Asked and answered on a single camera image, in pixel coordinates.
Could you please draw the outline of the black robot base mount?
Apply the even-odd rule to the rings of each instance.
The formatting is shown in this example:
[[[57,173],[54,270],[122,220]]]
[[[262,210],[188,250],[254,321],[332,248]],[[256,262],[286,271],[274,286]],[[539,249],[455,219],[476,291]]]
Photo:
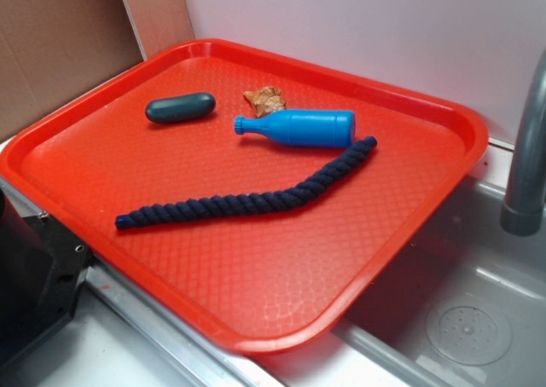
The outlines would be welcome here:
[[[23,217],[1,193],[1,368],[72,320],[90,250],[53,216]]]

